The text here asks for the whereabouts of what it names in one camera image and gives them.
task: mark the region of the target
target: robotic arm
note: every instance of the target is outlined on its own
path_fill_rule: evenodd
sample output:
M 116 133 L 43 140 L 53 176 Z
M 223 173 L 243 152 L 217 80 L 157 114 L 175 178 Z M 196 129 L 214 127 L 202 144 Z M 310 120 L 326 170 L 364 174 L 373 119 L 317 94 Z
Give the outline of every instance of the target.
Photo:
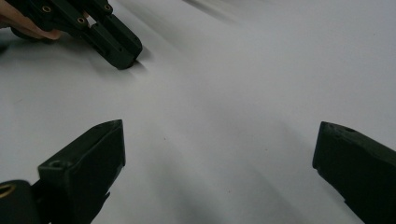
M 84 39 L 111 65 L 131 67 L 142 51 L 139 38 L 115 15 L 107 0 L 7 0 L 23 16 L 31 19 L 40 29 L 53 29 Z M 83 12 L 95 21 L 89 25 Z M 16 29 L 18 37 L 32 39 Z

